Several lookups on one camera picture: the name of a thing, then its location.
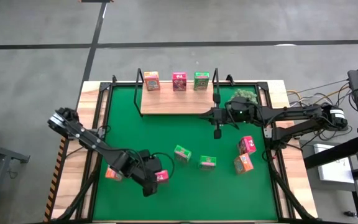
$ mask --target floor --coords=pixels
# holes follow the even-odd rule
[[[116,0],[105,11],[101,5],[0,0],[0,146],[31,155],[24,166],[11,164],[19,175],[6,177],[0,223],[42,220],[60,139],[46,121],[61,106],[75,108],[83,80],[134,80],[137,68],[168,80],[172,71],[218,67],[238,80],[279,79],[302,90],[358,69],[358,0]],[[206,41],[220,44],[182,43]],[[220,46],[227,41],[237,46]],[[182,47],[119,45],[128,42]],[[276,46],[288,43],[297,46]],[[357,113],[347,101],[341,106],[358,127]],[[358,223],[342,215],[354,211],[349,192],[313,189],[313,197],[320,218]]]

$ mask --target wooden board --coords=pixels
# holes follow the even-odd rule
[[[172,82],[160,81],[160,90],[148,91],[143,85],[142,114],[201,114],[214,106],[212,82],[206,90],[194,91],[194,82],[187,81],[186,91],[173,91]]]
[[[239,82],[267,82],[273,108],[283,108],[284,106],[289,105],[283,80],[247,80]],[[77,111],[80,116],[80,121],[86,128],[90,128],[93,122],[100,83],[101,82],[99,81],[84,82],[81,90],[81,97]],[[279,121],[276,122],[276,125],[287,128],[293,126],[294,122]],[[290,144],[299,146],[299,142],[294,139],[290,141]],[[75,142],[69,143],[68,151],[75,150],[77,146],[78,144]],[[317,217],[317,211],[314,205],[313,195],[311,193],[302,153],[292,147],[287,147],[282,152],[291,191],[300,201],[302,206],[304,206],[311,215]],[[55,195],[55,206],[52,208],[52,218],[57,218],[64,212],[80,189],[86,153],[79,153],[76,156],[73,154],[72,156],[73,157],[68,158],[65,161],[61,170],[62,178],[60,179],[60,185],[57,189],[58,193]],[[90,192],[87,193],[85,199],[86,203],[84,204],[83,217],[85,217],[88,212],[89,194]],[[279,194],[283,212],[284,214],[288,214],[284,194],[281,190],[279,191]]]

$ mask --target green table surface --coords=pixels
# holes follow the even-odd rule
[[[255,92],[253,86],[222,86],[226,102],[238,88]],[[190,162],[175,161],[175,173],[158,192],[143,197],[142,187],[132,179],[117,182],[104,177],[103,160],[94,205],[94,220],[277,220],[267,163],[262,159],[264,139],[261,128],[240,124],[240,131],[222,127],[222,138],[213,139],[214,126],[197,115],[148,115],[141,118],[133,103],[134,87],[116,86],[106,142],[114,147],[137,151],[149,149],[173,155],[177,144],[192,152]],[[254,138],[257,151],[250,158],[254,170],[237,175],[233,161],[243,136]],[[199,170],[200,156],[217,157],[212,171]],[[159,156],[169,173],[170,160]]]

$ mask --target wooden table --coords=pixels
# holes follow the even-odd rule
[[[273,108],[283,108],[284,106],[289,105],[283,80],[248,80],[242,82],[267,82]],[[84,82],[81,90],[77,112],[80,116],[80,122],[87,129],[92,128],[100,83],[100,81]],[[104,116],[106,95],[107,94],[105,94],[105,97],[103,98],[101,113],[99,115],[99,125],[101,125],[101,121],[103,120]],[[264,95],[262,96],[261,94],[261,97],[262,104],[265,104],[265,101],[263,101],[265,99]],[[276,122],[276,125],[279,127],[287,128],[293,126],[294,122],[279,121]],[[290,144],[299,146],[299,142],[294,139],[290,141]],[[67,206],[71,204],[81,187],[81,180],[84,172],[87,150],[82,149],[70,155],[70,157],[62,160],[62,156],[64,153],[63,150],[65,147],[67,147],[67,153],[70,153],[75,149],[78,149],[80,145],[77,141],[70,141],[69,143],[64,138],[62,138],[60,142],[57,162],[55,170],[53,172],[51,188],[48,195],[44,221],[48,221],[51,218],[59,217],[66,210]],[[285,169],[287,172],[288,183],[291,191],[297,197],[302,206],[304,206],[312,216],[317,217],[316,207],[314,205],[313,195],[311,193],[305,164],[303,163],[302,153],[292,147],[287,147],[282,151],[282,153],[283,160],[285,163]],[[288,211],[286,210],[287,205],[284,194],[281,191],[280,187],[278,188],[284,217],[288,217]],[[89,189],[85,197],[82,212],[83,218],[87,216],[91,193],[90,190],[91,189]]]

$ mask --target small box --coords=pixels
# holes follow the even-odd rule
[[[200,169],[202,170],[213,170],[216,167],[216,157],[212,156],[201,156],[200,157]]]
[[[174,72],[172,74],[173,91],[186,91],[186,72]]]
[[[189,162],[191,157],[191,151],[185,149],[184,147],[181,147],[179,145],[176,146],[175,150],[175,158],[182,162]]]
[[[163,170],[160,172],[156,172],[155,175],[157,176],[157,182],[159,184],[168,182],[169,179],[168,171]]]
[[[160,78],[158,72],[145,72],[144,82],[148,91],[160,90]]]
[[[252,136],[244,136],[237,144],[239,154],[243,155],[244,153],[252,154],[256,151],[254,139]]]
[[[234,160],[234,168],[236,169],[237,174],[243,174],[254,169],[248,153],[240,155]]]
[[[116,181],[122,180],[122,175],[112,170],[110,167],[107,168],[105,177]]]
[[[209,82],[208,72],[194,73],[194,90],[206,90]]]

